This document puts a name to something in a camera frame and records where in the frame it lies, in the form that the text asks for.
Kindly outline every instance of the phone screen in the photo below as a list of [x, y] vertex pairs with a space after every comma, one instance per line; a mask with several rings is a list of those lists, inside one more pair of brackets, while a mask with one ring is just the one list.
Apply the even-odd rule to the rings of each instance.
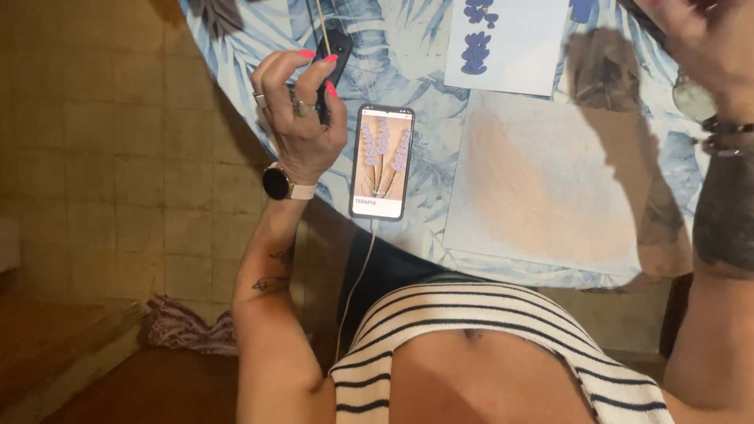
[[398, 221], [403, 218], [411, 159], [414, 111], [364, 105], [359, 109], [351, 215]]

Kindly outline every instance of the hand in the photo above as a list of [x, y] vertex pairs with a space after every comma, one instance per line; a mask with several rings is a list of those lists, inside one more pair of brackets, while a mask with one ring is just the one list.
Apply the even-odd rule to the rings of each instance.
[[722, 119], [754, 122], [754, 0], [640, 0], [686, 74], [715, 98]]
[[[328, 81], [325, 104], [330, 112], [329, 126], [320, 123], [317, 112], [299, 117], [293, 114], [293, 105], [286, 81], [297, 68], [311, 62], [314, 52], [276, 51], [267, 56], [251, 74], [254, 91], [264, 94], [267, 107], [265, 118], [272, 128], [280, 153], [280, 166], [292, 183], [316, 186], [340, 155], [348, 141], [348, 116], [345, 104], [338, 98]], [[317, 89], [335, 69], [336, 55], [318, 60], [296, 81], [295, 98], [307, 105], [317, 103]]]

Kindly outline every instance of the paper sheet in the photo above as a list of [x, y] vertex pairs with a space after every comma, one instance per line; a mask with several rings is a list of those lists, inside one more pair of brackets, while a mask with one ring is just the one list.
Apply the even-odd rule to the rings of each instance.
[[445, 85], [550, 96], [568, 9], [569, 0], [453, 0]]
[[472, 91], [443, 246], [634, 275], [651, 143], [640, 115]]

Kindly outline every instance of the blue leaf tablecloth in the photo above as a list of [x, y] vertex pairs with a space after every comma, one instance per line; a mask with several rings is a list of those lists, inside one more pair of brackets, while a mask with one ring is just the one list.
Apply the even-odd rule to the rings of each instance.
[[[339, 96], [348, 105], [349, 142], [320, 179], [317, 195], [348, 217], [359, 106], [363, 103], [408, 106], [416, 111], [417, 121], [406, 213], [398, 223], [380, 223], [378, 237], [449, 269], [514, 284], [612, 288], [640, 279], [443, 247], [470, 93], [443, 84], [450, 8], [454, 1], [459, 3], [457, 7], [463, 3], [463, 0], [322, 1], [328, 28], [350, 34], [354, 52], [338, 86]], [[272, 51], [316, 49], [321, 31], [314, 0], [179, 0], [179, 3], [219, 86], [262, 145], [274, 155], [274, 143], [259, 121], [250, 76]], [[595, 29], [603, 31], [607, 39], [595, 41]], [[592, 46], [598, 48], [584, 53], [574, 96], [573, 78], [562, 77], [567, 46], [578, 37], [595, 41]], [[567, 20], [563, 46], [553, 84], [553, 101], [573, 103], [576, 97], [583, 106], [641, 112], [651, 120], [651, 129], [659, 139], [661, 175], [657, 178], [665, 182], [659, 186], [669, 186], [671, 192], [657, 190], [650, 194], [645, 219], [651, 221], [654, 230], [653, 236], [644, 242], [674, 242], [679, 231], [688, 232], [691, 228], [706, 171], [703, 156], [691, 143], [691, 137], [700, 135], [699, 125], [683, 116], [673, 104], [672, 89], [678, 66], [617, 0], [595, 0], [587, 23]], [[631, 94], [626, 84], [634, 84], [636, 93]], [[669, 204], [677, 207], [669, 210]], [[368, 221], [354, 222], [369, 228]], [[637, 269], [636, 274], [640, 276], [641, 270]]]

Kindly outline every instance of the table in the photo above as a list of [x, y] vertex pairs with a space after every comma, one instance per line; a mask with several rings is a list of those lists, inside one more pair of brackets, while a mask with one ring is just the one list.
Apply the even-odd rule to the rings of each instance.
[[[406, 213], [398, 223], [380, 223], [378, 237], [449, 269], [515, 284], [611, 288], [629, 283], [632, 278], [443, 248], [470, 92], [443, 85], [449, 9], [453, 2], [462, 0], [323, 0], [327, 25], [349, 33], [355, 46], [338, 86], [339, 95], [348, 105], [349, 142], [333, 167], [320, 179], [317, 195], [348, 217], [358, 107], [363, 103], [409, 106], [416, 111], [417, 121]], [[219, 86], [262, 145], [275, 154], [274, 144], [258, 120], [250, 75], [272, 51], [315, 50], [321, 32], [314, 0], [179, 0], [179, 3]], [[685, 224], [690, 231], [707, 162], [685, 142], [699, 131], [698, 124], [673, 105], [671, 93], [678, 66], [617, 0], [595, 0], [588, 23], [567, 21], [564, 45], [574, 34], [585, 34], [598, 27], [612, 29], [615, 34], [631, 40], [633, 53], [629, 53], [636, 55], [640, 73], [637, 76], [641, 81], [641, 100], [636, 99], [637, 104], [644, 116], [652, 118], [653, 130], [663, 128], [667, 134], [665, 140], [660, 140], [661, 175], [657, 177], [667, 182], [672, 193], [658, 193], [651, 198], [650, 202], [659, 210], [655, 224], [671, 230], [670, 227], [679, 225], [662, 217], [663, 204], [672, 196], [682, 212], [680, 224]], [[625, 53], [608, 52], [604, 63], [608, 73], [626, 75], [628, 65], [621, 59]], [[598, 58], [605, 60], [605, 55]], [[570, 101], [568, 82], [562, 78], [564, 68], [563, 57], [553, 86], [554, 101]], [[606, 82], [607, 91], [612, 83]], [[604, 99], [594, 100], [597, 106], [604, 103]], [[615, 110], [621, 105], [605, 107]], [[369, 228], [366, 220], [354, 222], [364, 229]]]

